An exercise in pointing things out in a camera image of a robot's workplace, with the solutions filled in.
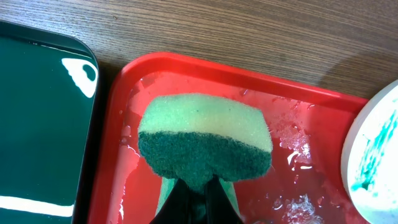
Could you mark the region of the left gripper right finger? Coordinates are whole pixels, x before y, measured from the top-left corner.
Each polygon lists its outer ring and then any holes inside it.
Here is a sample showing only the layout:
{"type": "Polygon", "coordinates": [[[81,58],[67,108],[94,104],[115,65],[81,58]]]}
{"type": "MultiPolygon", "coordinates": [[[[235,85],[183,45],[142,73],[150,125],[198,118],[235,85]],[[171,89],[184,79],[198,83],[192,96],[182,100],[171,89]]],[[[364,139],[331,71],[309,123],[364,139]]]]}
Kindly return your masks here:
{"type": "Polygon", "coordinates": [[[206,184],[207,224],[243,224],[217,176],[206,184]]]}

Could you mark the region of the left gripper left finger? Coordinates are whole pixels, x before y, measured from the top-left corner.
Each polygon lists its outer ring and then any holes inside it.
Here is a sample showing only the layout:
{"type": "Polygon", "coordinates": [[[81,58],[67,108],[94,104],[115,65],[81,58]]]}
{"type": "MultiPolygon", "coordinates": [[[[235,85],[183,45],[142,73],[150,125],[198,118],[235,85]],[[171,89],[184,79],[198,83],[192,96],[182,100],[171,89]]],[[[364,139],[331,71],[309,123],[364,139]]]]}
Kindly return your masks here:
{"type": "Polygon", "coordinates": [[[203,199],[183,180],[163,177],[155,217],[150,224],[206,224],[203,199]]]}

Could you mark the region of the green yellow scrub sponge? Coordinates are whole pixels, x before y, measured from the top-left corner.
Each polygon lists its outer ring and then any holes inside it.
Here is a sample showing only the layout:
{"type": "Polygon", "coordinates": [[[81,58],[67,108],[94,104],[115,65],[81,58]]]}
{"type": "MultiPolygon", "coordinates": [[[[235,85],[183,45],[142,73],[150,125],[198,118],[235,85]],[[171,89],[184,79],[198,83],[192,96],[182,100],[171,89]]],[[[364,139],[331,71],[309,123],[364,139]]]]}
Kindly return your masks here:
{"type": "Polygon", "coordinates": [[[178,180],[195,195],[193,210],[201,218],[205,185],[217,177],[236,213],[235,182],[256,179],[272,163],[272,139],[261,110],[227,98],[181,94],[158,96],[138,127],[141,156],[162,178],[157,210],[178,180]]]}

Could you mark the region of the white plate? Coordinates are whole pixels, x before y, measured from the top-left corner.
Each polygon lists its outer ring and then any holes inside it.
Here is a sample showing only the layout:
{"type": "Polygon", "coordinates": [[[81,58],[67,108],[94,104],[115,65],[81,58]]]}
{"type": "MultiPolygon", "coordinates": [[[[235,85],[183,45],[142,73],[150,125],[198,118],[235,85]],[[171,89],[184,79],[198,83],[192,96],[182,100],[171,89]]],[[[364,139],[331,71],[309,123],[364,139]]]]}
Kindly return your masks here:
{"type": "Polygon", "coordinates": [[[344,188],[369,223],[397,223],[397,82],[374,95],[352,123],[341,153],[344,188]]]}

